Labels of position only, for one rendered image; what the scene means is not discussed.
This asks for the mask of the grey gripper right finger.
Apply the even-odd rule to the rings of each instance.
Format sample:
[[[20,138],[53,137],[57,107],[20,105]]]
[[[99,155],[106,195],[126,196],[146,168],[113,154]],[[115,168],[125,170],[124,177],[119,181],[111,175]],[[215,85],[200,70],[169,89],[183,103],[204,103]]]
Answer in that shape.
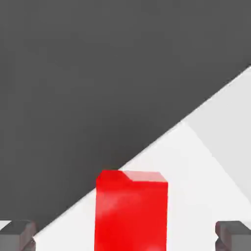
[[[241,221],[217,221],[215,251],[251,251],[251,229]]]

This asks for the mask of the small red cube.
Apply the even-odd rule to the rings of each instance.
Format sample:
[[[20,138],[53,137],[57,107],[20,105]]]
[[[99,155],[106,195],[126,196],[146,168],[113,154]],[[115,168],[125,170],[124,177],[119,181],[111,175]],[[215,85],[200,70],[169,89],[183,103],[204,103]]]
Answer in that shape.
[[[167,251],[168,182],[159,172],[103,170],[94,251]]]

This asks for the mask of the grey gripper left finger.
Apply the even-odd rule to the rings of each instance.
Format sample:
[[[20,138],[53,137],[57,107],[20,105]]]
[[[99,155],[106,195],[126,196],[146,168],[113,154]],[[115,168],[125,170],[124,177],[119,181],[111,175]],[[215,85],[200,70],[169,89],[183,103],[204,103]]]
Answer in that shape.
[[[36,251],[36,224],[32,221],[11,221],[0,230],[0,251]]]

